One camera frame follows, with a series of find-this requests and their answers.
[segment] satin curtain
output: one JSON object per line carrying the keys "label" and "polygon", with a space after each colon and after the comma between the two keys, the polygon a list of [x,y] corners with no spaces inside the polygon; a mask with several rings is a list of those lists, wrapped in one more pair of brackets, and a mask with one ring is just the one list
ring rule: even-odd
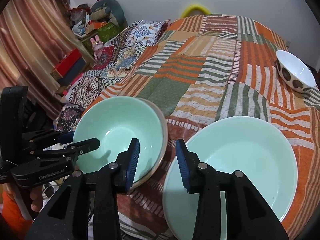
{"label": "satin curtain", "polygon": [[28,85],[28,97],[54,119],[62,105],[59,84],[50,76],[55,65],[78,48],[94,59],[69,28],[69,0],[10,0],[0,15],[0,89]]}

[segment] wall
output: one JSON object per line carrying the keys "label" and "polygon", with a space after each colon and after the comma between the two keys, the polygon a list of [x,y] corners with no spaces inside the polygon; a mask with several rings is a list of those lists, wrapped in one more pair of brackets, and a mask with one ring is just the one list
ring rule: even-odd
{"label": "wall", "polygon": [[[186,6],[200,3],[212,13],[247,16],[291,42],[290,52],[320,68],[320,25],[304,0],[118,0],[128,23],[180,17]],[[95,0],[72,0],[71,6]]]}

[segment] human hand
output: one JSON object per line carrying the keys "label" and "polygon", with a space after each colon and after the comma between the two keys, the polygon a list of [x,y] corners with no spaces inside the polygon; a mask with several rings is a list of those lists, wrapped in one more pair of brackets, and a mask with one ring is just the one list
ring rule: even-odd
{"label": "human hand", "polygon": [[[8,197],[15,201],[15,193],[12,190],[10,183],[2,185],[4,192],[7,193]],[[30,198],[32,199],[31,209],[35,212],[39,212],[42,209],[43,198],[42,198],[42,186],[35,187],[30,190]]]}

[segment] yellow arch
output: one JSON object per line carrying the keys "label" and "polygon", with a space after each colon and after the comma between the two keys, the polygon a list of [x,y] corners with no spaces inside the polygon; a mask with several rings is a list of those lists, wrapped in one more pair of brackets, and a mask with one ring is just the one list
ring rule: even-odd
{"label": "yellow arch", "polygon": [[211,14],[210,10],[207,9],[206,7],[204,7],[200,4],[191,4],[187,8],[185,8],[185,10],[181,14],[180,18],[188,17],[189,14],[194,10],[199,10],[199,11],[203,12],[203,14]]}

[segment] pink bunny toy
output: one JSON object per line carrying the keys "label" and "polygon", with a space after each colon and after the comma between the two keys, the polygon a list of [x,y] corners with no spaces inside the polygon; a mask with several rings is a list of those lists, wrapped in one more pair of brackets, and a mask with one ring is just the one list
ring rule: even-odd
{"label": "pink bunny toy", "polygon": [[90,41],[92,43],[92,50],[94,51],[94,58],[98,61],[102,54],[103,42],[100,41],[98,35],[95,36],[95,39],[91,38]]}

